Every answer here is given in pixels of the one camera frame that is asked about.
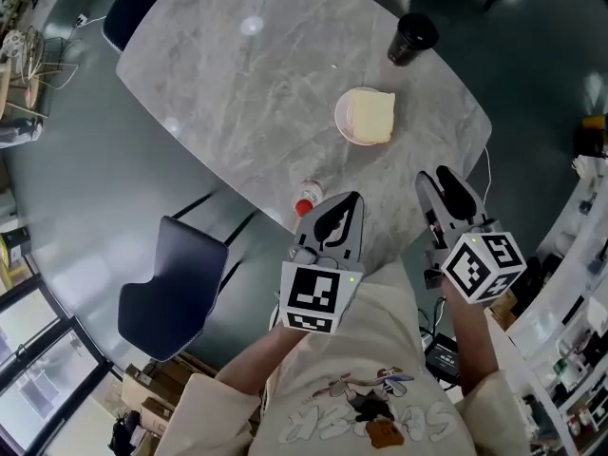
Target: marble table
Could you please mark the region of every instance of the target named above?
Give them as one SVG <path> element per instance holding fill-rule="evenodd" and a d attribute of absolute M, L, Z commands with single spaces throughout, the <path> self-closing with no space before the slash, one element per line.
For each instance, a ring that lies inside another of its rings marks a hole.
<path fill-rule="evenodd" d="M 250 16 L 263 20 L 253 36 L 241 32 Z M 371 0 L 159 0 L 117 72 L 169 133 L 291 231 L 305 179 L 326 197 L 358 191 L 370 272 L 425 228 L 416 174 L 445 164 L 468 175 L 491 131 L 434 51 L 392 65 L 396 25 Z M 389 143 L 354 145 L 335 127 L 335 104 L 355 86 L 396 93 Z"/>

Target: black cylinder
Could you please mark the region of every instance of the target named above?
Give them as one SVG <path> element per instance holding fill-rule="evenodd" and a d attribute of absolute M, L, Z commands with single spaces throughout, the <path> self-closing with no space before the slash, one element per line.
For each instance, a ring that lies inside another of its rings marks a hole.
<path fill-rule="evenodd" d="M 396 66 L 405 66 L 411 60 L 437 44 L 439 33 L 428 17 L 422 13 L 408 13 L 399 19 L 397 31 L 389 47 L 389 59 Z"/>

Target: beige shirt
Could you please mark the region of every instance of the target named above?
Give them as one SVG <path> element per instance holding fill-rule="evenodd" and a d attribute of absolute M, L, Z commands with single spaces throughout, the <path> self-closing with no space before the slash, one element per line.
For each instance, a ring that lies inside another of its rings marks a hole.
<path fill-rule="evenodd" d="M 457 408 L 428 373 L 415 298 L 400 263 L 366 278 L 335 335 L 310 334 L 283 361 L 269 381 L 254 439 L 247 420 L 259 402 L 194 375 L 156 455 L 529 454 L 500 372 Z M 378 410 L 394 419 L 402 446 L 371 445 L 362 419 Z"/>

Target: window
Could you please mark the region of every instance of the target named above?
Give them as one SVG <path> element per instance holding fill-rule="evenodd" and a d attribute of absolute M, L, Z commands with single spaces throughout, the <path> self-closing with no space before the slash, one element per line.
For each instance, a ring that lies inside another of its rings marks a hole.
<path fill-rule="evenodd" d="M 41 454 L 112 364 L 39 274 L 0 294 L 0 454 Z"/>
<path fill-rule="evenodd" d="M 47 419 L 54 407 L 53 400 L 59 395 L 59 391 L 48 380 L 47 375 L 44 372 L 36 378 L 24 375 L 17 382 L 17 387 L 21 396 L 42 420 Z"/>

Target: black device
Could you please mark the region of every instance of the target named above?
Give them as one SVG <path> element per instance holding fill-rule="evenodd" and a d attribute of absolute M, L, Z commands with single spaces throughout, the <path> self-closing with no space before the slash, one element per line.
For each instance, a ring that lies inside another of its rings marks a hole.
<path fill-rule="evenodd" d="M 460 386 L 458 345 L 456 341 L 438 332 L 425 349 L 427 370 L 440 380 Z"/>

